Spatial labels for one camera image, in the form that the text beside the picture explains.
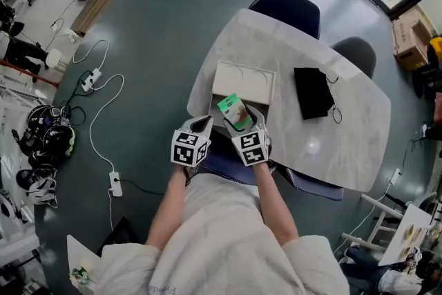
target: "glove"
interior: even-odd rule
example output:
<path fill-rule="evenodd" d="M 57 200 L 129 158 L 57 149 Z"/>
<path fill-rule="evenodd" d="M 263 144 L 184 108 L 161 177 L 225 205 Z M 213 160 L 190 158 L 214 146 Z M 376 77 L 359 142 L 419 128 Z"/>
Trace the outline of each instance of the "glove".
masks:
<path fill-rule="evenodd" d="M 250 131 L 238 131 L 229 120 L 224 118 L 224 126 L 232 137 L 233 145 L 245 166 L 268 161 L 271 153 L 271 138 L 265 126 L 264 116 L 256 108 L 246 105 L 253 120 Z"/>
<path fill-rule="evenodd" d="M 212 126 L 213 118 L 209 115 L 185 121 L 173 134 L 171 161 L 196 167 L 207 156 Z"/>

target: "white marble table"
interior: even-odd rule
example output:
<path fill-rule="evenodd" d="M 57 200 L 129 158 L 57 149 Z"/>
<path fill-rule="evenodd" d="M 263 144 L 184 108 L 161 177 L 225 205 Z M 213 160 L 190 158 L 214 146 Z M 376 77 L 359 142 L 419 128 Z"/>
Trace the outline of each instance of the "white marble table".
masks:
<path fill-rule="evenodd" d="M 270 158 L 318 180 L 369 191 L 381 165 L 390 130 L 385 93 L 352 63 L 317 39 L 271 17 L 242 9 L 220 33 L 198 73 L 187 104 L 194 117 L 209 112 L 219 60 L 276 72 L 267 128 Z M 303 120 L 294 67 L 319 68 L 330 80 L 340 124 L 328 117 Z"/>

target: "person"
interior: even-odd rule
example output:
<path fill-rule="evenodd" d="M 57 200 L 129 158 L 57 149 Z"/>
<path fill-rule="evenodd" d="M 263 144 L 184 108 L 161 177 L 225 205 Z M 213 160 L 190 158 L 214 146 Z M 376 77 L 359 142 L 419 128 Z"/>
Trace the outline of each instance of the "person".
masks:
<path fill-rule="evenodd" d="M 22 41 L 20 39 L 9 37 L 5 32 L 0 32 L 0 59 L 4 59 L 12 65 L 21 69 L 29 70 L 32 74 L 38 75 L 41 65 L 35 64 L 26 57 L 40 59 L 46 65 L 48 53 L 34 44 Z"/>
<path fill-rule="evenodd" d="M 438 280 L 420 279 L 415 274 L 400 273 L 389 266 L 378 266 L 378 261 L 372 255 L 352 245 L 345 251 L 345 256 L 354 263 L 340 265 L 344 275 L 349 278 L 367 280 L 373 289 L 379 293 L 387 292 L 393 295 L 422 295 L 435 288 Z"/>
<path fill-rule="evenodd" d="M 145 245 L 105 246 L 94 294 L 349 294 L 328 239 L 300 237 L 267 163 L 253 171 L 257 186 L 199 173 L 186 187 L 174 164 Z"/>

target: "sleeve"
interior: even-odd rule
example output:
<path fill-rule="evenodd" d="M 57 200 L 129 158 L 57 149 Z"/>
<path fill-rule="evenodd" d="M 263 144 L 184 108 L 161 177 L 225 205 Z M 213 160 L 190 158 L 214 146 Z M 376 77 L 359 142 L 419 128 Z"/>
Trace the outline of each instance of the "sleeve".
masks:
<path fill-rule="evenodd" d="M 303 236 L 289 241 L 282 250 L 308 294 L 349 294 L 348 281 L 325 237 Z"/>
<path fill-rule="evenodd" d="M 127 243 L 103 248 L 94 295 L 147 295 L 161 251 Z"/>

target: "cardboard box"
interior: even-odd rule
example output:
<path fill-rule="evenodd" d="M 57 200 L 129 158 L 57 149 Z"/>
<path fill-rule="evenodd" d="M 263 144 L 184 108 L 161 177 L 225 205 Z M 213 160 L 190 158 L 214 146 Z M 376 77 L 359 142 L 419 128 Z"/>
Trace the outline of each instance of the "cardboard box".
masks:
<path fill-rule="evenodd" d="M 401 17 L 393 22 L 394 56 L 406 70 L 428 64 L 427 45 L 431 32 L 422 19 Z"/>

